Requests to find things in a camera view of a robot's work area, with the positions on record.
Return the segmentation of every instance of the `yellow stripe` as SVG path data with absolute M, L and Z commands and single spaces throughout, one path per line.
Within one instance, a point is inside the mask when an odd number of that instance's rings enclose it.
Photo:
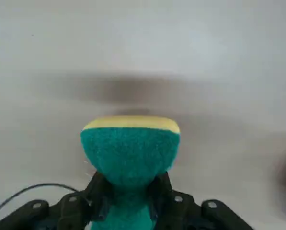
M 140 127 L 169 130 L 180 133 L 177 123 L 171 119 L 157 116 L 109 116 L 97 118 L 88 123 L 83 130 L 101 127 Z

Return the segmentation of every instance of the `screw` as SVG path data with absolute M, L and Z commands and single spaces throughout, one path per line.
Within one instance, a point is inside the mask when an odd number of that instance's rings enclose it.
M 77 198 L 75 196 L 72 196 L 71 198 L 69 198 L 70 202 L 73 202 L 73 201 L 76 201 L 76 200 L 77 200 Z
M 35 203 L 33 206 L 32 206 L 32 208 L 39 208 L 39 207 L 41 207 L 42 206 L 42 204 L 41 203 Z
M 217 205 L 216 205 L 214 202 L 209 202 L 209 203 L 208 203 L 208 206 L 209 206 L 210 208 L 217 208 Z
M 177 196 L 175 196 L 175 201 L 178 202 L 178 203 L 182 202 L 183 198 L 181 196 L 177 195 Z

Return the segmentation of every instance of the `felt surface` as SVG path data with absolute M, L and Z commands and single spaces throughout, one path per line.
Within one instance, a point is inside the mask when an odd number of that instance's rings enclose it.
M 169 118 L 158 116 L 106 116 L 88 123 L 83 130 L 103 127 L 139 127 L 169 130 L 180 133 L 178 124 Z
M 83 130 L 85 153 L 114 185 L 114 204 L 93 230 L 152 230 L 145 197 L 147 185 L 172 165 L 180 135 L 168 130 L 108 127 Z

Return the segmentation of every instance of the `white surface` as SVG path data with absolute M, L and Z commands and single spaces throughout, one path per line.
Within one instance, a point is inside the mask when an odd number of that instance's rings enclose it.
M 79 133 L 100 115 L 175 118 L 176 189 L 285 229 L 286 0 L 0 0 L 0 201 L 44 181 L 83 188 Z M 32 198 L 58 201 L 43 189 Z

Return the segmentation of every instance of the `gray background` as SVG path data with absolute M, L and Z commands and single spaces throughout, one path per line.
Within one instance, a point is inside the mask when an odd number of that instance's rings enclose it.
M 80 131 L 115 114 L 176 119 L 173 186 L 286 230 L 286 0 L 0 0 L 0 201 L 84 188 Z

